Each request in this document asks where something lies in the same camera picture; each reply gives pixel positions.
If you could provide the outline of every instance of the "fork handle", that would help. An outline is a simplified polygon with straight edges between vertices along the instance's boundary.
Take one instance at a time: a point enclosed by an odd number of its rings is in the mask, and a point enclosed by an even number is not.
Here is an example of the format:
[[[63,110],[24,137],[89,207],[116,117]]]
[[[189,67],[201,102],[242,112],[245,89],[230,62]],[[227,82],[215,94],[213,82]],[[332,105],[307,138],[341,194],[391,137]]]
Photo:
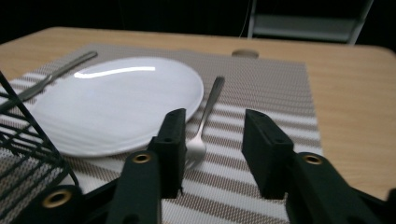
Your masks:
[[[224,77],[216,77],[216,80],[213,83],[212,90],[209,93],[209,98],[207,98],[204,114],[202,115],[202,119],[198,128],[197,135],[202,134],[202,130],[204,129],[207,118],[209,117],[210,112],[212,112],[215,102],[218,100],[223,85],[224,85]]]

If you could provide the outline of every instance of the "striped placemat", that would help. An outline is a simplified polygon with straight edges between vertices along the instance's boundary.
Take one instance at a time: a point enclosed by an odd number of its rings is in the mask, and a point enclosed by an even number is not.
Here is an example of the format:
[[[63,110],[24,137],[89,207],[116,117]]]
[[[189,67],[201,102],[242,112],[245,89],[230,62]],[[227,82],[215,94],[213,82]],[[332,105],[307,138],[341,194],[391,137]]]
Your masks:
[[[163,223],[289,223],[285,201],[269,201],[260,197],[241,147],[245,110],[249,108],[269,115],[294,141],[296,152],[322,154],[304,64],[187,50],[90,44],[12,80],[11,85],[16,92],[23,91],[89,50],[96,50],[98,57],[60,78],[97,63],[139,56],[169,58],[196,70],[204,82],[205,96],[198,112],[187,124],[189,139],[198,129],[216,76],[225,77],[221,96],[204,129],[207,143],[205,162],[196,170],[185,173],[183,196],[163,200]],[[35,101],[33,98],[26,102],[26,107],[30,108]],[[89,192],[117,178],[127,156],[128,153],[123,153],[95,159],[66,159],[76,172],[83,191]]]

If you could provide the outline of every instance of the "knife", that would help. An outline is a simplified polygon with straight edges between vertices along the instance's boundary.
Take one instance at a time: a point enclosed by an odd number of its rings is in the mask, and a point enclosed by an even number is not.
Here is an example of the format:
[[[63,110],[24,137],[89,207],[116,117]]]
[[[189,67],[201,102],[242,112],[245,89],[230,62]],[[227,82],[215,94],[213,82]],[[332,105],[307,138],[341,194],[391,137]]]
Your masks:
[[[73,67],[76,67],[77,65],[84,63],[89,59],[96,57],[97,55],[98,53],[96,51],[89,51],[88,53],[79,56],[72,62],[66,64],[65,66],[47,75],[46,78],[36,83],[33,87],[30,87],[29,89],[18,94],[18,97],[21,99],[22,102],[29,100],[30,98],[39,94],[48,84],[50,84],[56,78],[60,77],[61,75],[72,69]]]

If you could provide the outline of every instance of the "silver fork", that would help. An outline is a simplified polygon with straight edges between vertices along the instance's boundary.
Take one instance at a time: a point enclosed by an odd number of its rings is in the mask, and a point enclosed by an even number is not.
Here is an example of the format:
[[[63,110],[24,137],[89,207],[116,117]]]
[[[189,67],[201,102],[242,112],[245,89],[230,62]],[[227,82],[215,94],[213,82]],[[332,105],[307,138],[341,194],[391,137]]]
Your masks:
[[[209,114],[213,109],[213,105],[219,97],[223,85],[224,77],[216,77],[216,80],[213,83],[212,90],[209,93],[209,98],[207,99],[206,107],[204,110],[204,114],[202,115],[198,132],[186,144],[186,169],[193,169],[204,160],[206,154],[206,145],[202,141],[202,130],[204,129],[207,118],[209,117]]]

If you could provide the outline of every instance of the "dish rack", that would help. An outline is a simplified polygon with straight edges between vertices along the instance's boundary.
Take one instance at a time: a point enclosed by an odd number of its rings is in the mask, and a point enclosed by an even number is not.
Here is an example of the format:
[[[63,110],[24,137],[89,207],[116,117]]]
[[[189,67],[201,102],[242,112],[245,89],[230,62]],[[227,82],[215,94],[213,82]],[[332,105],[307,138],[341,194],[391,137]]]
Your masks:
[[[9,223],[42,190],[78,180],[1,72],[0,82],[0,223]]]

